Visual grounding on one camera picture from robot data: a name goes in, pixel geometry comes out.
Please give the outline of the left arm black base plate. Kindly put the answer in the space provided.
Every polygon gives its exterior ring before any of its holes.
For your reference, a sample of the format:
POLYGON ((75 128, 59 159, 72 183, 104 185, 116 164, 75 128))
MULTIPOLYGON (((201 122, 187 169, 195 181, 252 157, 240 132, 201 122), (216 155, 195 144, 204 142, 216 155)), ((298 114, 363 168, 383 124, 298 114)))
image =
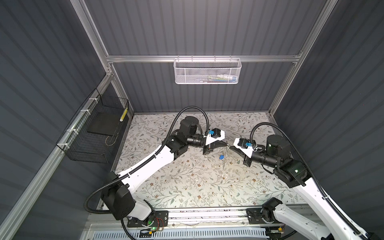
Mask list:
POLYGON ((152 228, 152 227, 167 227, 169 219, 169 211, 157 211, 155 210, 143 221, 128 217, 128 228, 152 228))

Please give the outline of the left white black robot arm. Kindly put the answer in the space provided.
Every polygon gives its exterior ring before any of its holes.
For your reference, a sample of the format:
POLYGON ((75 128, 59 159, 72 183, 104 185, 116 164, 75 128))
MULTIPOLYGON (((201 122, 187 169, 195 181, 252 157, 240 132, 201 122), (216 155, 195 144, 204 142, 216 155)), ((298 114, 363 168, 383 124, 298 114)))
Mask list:
POLYGON ((135 200, 133 193, 159 169, 183 155, 189 146, 202 148, 203 154, 206 155, 216 147, 227 145, 224 142, 223 130, 214 128, 207 134, 198 134, 197 130, 200 129, 199 120, 187 116, 181 121, 179 129, 171 132, 168 139, 163 141, 165 146, 159 153, 154 151, 151 156, 147 156, 133 167, 118 174, 111 172, 107 175, 106 184, 127 175, 126 178, 103 189, 101 193, 101 199, 116 220, 132 217, 150 225, 155 217, 155 210, 146 201, 135 200))

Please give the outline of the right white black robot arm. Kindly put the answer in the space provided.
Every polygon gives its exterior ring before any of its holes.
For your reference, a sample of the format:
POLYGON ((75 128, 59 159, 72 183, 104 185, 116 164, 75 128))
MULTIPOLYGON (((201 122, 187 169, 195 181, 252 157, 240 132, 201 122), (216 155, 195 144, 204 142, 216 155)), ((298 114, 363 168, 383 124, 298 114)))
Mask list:
POLYGON ((271 135, 265 146, 252 140, 236 138, 233 149, 244 155, 246 165, 251 162, 271 167, 272 174, 297 193, 323 222, 322 225, 296 213, 277 198, 262 206, 261 214, 267 223, 280 222, 310 240, 374 240, 355 223, 326 193, 303 160, 291 157, 294 146, 285 136, 271 135))

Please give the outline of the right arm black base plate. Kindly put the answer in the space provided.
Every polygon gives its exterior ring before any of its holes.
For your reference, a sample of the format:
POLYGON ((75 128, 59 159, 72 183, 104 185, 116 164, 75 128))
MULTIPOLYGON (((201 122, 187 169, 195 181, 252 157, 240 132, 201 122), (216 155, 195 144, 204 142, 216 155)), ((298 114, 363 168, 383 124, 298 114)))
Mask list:
POLYGON ((284 223, 279 222, 274 217, 273 212, 264 208, 247 208, 246 214, 250 224, 279 224, 285 226, 284 223))

